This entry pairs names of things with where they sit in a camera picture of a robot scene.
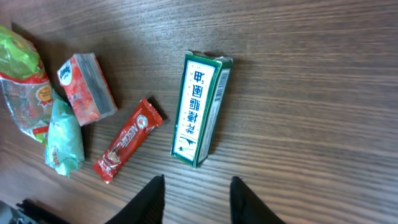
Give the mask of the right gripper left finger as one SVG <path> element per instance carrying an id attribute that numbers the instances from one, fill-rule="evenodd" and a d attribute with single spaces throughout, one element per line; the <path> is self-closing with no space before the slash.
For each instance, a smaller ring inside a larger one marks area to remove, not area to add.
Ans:
<path id="1" fill-rule="evenodd" d="M 162 224 L 165 208 L 165 177 L 155 176 L 106 224 Z"/>

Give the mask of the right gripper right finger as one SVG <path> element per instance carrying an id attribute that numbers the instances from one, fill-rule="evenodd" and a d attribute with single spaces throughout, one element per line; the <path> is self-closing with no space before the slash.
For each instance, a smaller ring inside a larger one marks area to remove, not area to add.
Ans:
<path id="1" fill-rule="evenodd" d="M 233 224 L 285 224 L 238 176 L 231 179 L 229 204 Z"/>

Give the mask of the red Nescafe stick sachet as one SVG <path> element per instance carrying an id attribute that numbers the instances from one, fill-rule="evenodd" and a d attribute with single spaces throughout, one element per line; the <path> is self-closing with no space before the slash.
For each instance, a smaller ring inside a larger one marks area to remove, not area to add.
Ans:
<path id="1" fill-rule="evenodd" d="M 93 169 L 106 183 L 111 182 L 152 130 L 162 124 L 155 106 L 143 98 Z"/>

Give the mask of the mint green pack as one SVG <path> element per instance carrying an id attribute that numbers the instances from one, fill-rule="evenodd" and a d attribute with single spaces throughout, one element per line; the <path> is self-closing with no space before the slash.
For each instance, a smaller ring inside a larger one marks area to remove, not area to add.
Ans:
<path id="1" fill-rule="evenodd" d="M 72 110 L 56 91 L 52 92 L 52 113 L 47 144 L 44 151 L 45 164 L 58 174 L 69 177 L 79 170 L 85 160 L 81 126 Z"/>

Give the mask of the green white carton box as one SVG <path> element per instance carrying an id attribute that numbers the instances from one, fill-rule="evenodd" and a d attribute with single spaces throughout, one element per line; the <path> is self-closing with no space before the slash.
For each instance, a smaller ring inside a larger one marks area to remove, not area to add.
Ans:
<path id="1" fill-rule="evenodd" d="M 194 169 L 209 155 L 232 67 L 231 57 L 185 54 L 170 155 Z"/>

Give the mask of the red tissue pack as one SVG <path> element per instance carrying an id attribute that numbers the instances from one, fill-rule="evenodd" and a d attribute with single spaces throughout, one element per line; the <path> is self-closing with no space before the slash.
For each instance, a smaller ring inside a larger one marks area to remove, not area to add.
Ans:
<path id="1" fill-rule="evenodd" d="M 117 112 L 118 107 L 94 53 L 73 54 L 58 69 L 57 75 L 80 126 Z"/>

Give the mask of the green snack bag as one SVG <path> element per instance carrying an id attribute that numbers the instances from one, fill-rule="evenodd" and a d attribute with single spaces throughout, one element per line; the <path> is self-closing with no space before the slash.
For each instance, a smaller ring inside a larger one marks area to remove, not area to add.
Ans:
<path id="1" fill-rule="evenodd" d="M 46 144 L 52 87 L 33 43 L 1 26 L 1 86 L 17 127 Z"/>

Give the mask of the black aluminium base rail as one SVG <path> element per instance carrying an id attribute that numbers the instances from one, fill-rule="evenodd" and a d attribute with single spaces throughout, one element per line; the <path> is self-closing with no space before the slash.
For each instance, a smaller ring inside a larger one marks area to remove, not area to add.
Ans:
<path id="1" fill-rule="evenodd" d="M 23 200 L 16 208 L 1 201 L 1 224 L 69 224 L 64 219 L 38 206 L 31 200 Z"/>

